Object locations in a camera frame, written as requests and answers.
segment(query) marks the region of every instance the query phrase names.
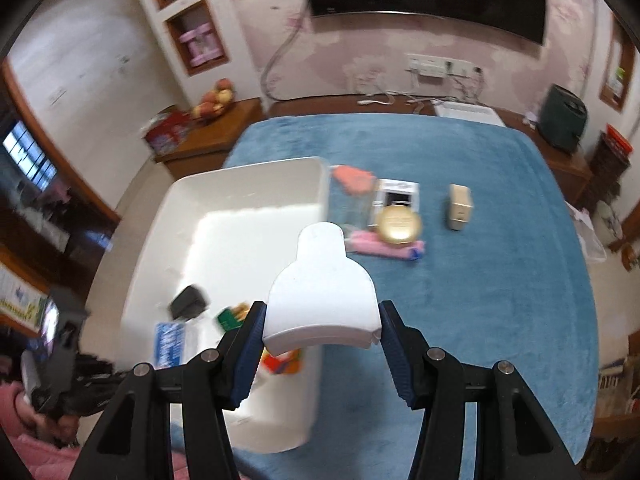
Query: green box speaker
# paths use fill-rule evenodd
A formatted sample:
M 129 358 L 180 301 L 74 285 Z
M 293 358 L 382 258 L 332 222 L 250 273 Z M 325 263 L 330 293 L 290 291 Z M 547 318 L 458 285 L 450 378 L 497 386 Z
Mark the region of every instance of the green box speaker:
M 538 117 L 538 131 L 554 148 L 573 153 L 587 123 L 587 108 L 567 89 L 551 85 Z

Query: metal screw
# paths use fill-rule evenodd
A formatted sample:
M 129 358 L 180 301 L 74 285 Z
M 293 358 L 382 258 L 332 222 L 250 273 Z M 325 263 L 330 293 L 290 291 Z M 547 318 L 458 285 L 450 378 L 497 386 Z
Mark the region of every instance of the metal screw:
M 445 351 L 437 346 L 432 346 L 427 350 L 427 357 L 434 361 L 442 361 L 445 355 L 447 355 Z
M 498 370 L 500 370 L 505 375 L 513 374 L 513 371 L 515 369 L 516 368 L 508 361 L 500 361 L 498 363 Z
M 151 366 L 146 363 L 140 363 L 133 367 L 133 374 L 137 377 L 143 377 L 149 373 L 149 370 L 151 370 Z
M 206 363 L 215 361 L 219 356 L 220 352 L 213 348 L 206 349 L 202 354 L 200 354 L 200 358 Z

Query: white plastic bin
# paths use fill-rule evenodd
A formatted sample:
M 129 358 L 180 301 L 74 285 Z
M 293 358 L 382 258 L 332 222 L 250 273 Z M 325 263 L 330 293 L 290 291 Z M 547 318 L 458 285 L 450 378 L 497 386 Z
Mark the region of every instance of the white plastic bin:
M 175 182 L 158 210 L 129 287 L 117 364 L 152 362 L 156 323 L 187 285 L 209 307 L 195 323 L 194 354 L 222 338 L 216 316 L 242 301 L 267 301 L 276 276 L 295 260 L 298 234 L 326 220 L 329 167 L 320 158 L 211 171 Z M 231 444 L 279 452 L 308 440 L 316 418 L 321 348 L 305 349 L 302 370 L 259 381 L 225 412 Z M 181 422 L 179 406 L 172 420 Z

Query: pink wall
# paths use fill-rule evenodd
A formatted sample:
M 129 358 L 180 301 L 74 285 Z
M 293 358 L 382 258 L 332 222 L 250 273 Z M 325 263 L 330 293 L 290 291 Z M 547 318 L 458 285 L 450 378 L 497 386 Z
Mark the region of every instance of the pink wall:
M 254 63 L 265 63 L 295 26 L 303 0 L 232 0 Z M 430 16 L 357 14 L 305 19 L 296 43 L 271 72 L 280 98 L 367 92 L 377 77 L 409 90 L 404 53 L 465 59 L 481 66 L 480 99 L 517 112 L 537 109 L 551 83 L 580 93 L 593 37 L 593 0 L 547 0 L 544 46 L 475 23 Z M 423 84 L 443 94 L 449 83 Z

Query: blue tablecloth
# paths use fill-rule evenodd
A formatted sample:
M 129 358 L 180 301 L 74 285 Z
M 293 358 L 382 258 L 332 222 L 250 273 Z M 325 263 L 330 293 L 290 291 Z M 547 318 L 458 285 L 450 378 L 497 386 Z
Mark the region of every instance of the blue tablecloth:
M 378 299 L 461 362 L 512 361 L 574 460 L 587 444 L 597 378 L 596 316 L 574 227 L 540 153 L 521 132 L 399 114 L 284 117 L 251 126 L 226 166 L 322 156 L 379 178 L 420 183 L 418 262 L 352 255 Z M 449 184 L 469 186 L 471 222 L 445 224 Z M 330 220 L 346 197 L 332 183 Z M 469 407 L 460 478 L 473 476 Z M 380 347 L 326 346 L 318 420 L 297 449 L 238 457 L 273 480 L 406 478 L 422 412 L 399 399 Z

